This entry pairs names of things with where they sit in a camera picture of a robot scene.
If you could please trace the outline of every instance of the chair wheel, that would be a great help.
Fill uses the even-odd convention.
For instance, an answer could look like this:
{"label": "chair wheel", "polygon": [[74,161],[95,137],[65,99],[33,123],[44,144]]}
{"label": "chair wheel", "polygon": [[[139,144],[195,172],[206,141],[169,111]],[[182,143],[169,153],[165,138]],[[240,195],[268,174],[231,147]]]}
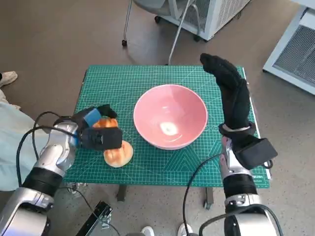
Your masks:
{"label": "chair wheel", "polygon": [[195,42],[199,42],[201,40],[201,37],[199,35],[194,35],[193,39],[195,40]]}
{"label": "chair wheel", "polygon": [[156,21],[156,23],[158,24],[161,21],[161,17],[160,16],[155,16],[154,20]]}
{"label": "chair wheel", "polygon": [[123,40],[123,41],[122,41],[122,46],[123,46],[123,47],[126,47],[126,46],[127,46],[127,41],[126,41],[126,40]]}
{"label": "chair wheel", "polygon": [[212,204],[208,203],[207,200],[205,200],[205,203],[203,204],[203,208],[205,208],[206,210],[210,210],[211,205]]}

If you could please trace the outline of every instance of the floor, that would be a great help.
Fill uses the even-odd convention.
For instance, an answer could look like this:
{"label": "floor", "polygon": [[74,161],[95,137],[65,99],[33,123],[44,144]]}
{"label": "floor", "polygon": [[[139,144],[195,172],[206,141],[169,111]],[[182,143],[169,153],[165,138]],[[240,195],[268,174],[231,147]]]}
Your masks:
{"label": "floor", "polygon": [[[121,47],[127,0],[0,0],[0,68],[16,70],[19,79],[3,88],[7,99],[35,118],[51,110],[72,114],[86,68],[90,64],[165,64],[176,28],[156,25],[153,15],[134,7],[128,49]],[[257,110],[260,132],[279,153],[271,188],[260,190],[264,203],[279,217],[286,236],[315,235],[314,127],[315,97],[261,69],[298,6],[289,0],[253,0],[239,20],[233,20],[208,43],[195,43],[183,31],[173,64],[199,64],[199,55],[219,55],[245,68]],[[51,124],[52,118],[42,123]],[[113,209],[112,224],[121,235],[151,225],[156,235],[176,235],[182,222],[184,188],[134,186],[125,203],[117,203],[116,185],[85,189],[89,202]],[[1,194],[2,202],[8,194]],[[188,222],[197,231],[208,218],[223,213],[224,195],[215,189],[210,211],[202,207],[203,190],[188,198]],[[90,215],[79,197],[57,196],[51,235],[75,235]],[[113,235],[110,229],[94,236]],[[222,222],[207,235],[223,235]]]}

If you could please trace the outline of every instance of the bread roll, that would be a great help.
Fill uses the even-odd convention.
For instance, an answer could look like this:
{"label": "bread roll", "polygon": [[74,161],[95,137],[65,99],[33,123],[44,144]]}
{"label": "bread roll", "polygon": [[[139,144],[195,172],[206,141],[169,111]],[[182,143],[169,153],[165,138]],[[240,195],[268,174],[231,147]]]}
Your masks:
{"label": "bread roll", "polygon": [[102,118],[93,125],[94,128],[118,127],[117,120],[114,118]]}
{"label": "bread roll", "polygon": [[133,156],[133,148],[130,143],[123,141],[120,149],[106,150],[104,152],[105,162],[112,167],[121,167],[127,164]]}
{"label": "bread roll", "polygon": [[[93,125],[95,128],[110,128],[118,127],[116,119],[113,118],[102,118]],[[133,156],[133,148],[130,143],[123,141],[122,147],[119,149],[106,150],[104,152],[105,162],[112,167],[121,167],[127,164]]]}

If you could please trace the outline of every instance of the chair leg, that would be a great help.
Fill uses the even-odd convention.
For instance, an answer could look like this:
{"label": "chair leg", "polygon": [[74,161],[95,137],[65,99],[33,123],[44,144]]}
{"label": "chair leg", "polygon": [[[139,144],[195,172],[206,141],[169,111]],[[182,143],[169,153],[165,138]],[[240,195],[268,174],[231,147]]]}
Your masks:
{"label": "chair leg", "polygon": [[193,3],[191,6],[195,9],[195,13],[196,13],[196,17],[197,17],[197,24],[198,24],[197,35],[200,36],[201,26],[200,26],[200,17],[199,17],[198,7],[196,6],[195,3]]}
{"label": "chair leg", "polygon": [[174,49],[175,49],[175,46],[176,46],[176,43],[177,43],[177,39],[178,39],[179,33],[181,32],[182,24],[184,22],[184,19],[185,19],[185,16],[186,16],[186,13],[187,13],[187,10],[188,10],[188,7],[189,7],[189,3],[190,3],[190,0],[187,1],[185,10],[184,10],[184,12],[182,14],[181,22],[178,25],[178,29],[177,29],[176,36],[175,36],[175,39],[174,39],[174,42],[173,42],[171,53],[169,54],[169,57],[168,57],[168,64],[169,65],[171,64],[172,55],[173,55],[173,52],[174,52]]}
{"label": "chair leg", "polygon": [[127,28],[128,28],[128,22],[129,22],[129,15],[130,15],[130,11],[131,11],[131,5],[132,5],[132,0],[130,0],[129,2],[129,6],[128,6],[128,12],[127,12],[127,16],[126,16],[126,22],[125,22],[125,29],[124,29],[124,40],[123,40],[123,46],[124,46],[124,42],[126,43],[125,46],[127,46]]}

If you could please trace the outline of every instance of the green cutting mat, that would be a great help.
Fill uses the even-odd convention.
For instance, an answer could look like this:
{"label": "green cutting mat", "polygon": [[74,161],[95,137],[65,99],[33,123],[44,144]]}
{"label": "green cutting mat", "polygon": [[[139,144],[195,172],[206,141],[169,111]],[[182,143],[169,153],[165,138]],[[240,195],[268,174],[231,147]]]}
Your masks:
{"label": "green cutting mat", "polygon": [[[243,69],[238,69],[244,76]],[[133,125],[133,108],[138,98],[150,88],[163,84],[179,84],[192,89],[201,96],[209,112],[205,131],[180,150],[160,150],[151,146]],[[65,180],[68,182],[187,185],[198,165],[221,151],[218,131],[218,125],[223,122],[221,94],[214,76],[205,73],[201,66],[90,66],[75,112],[106,103],[118,113],[124,140],[134,148],[133,158],[122,168],[112,168],[105,163],[102,152],[79,149],[73,167],[67,172]],[[254,121],[252,112],[250,120]],[[269,187],[265,169],[259,167],[253,173],[258,187]],[[218,159],[201,169],[193,185],[222,186]]]}

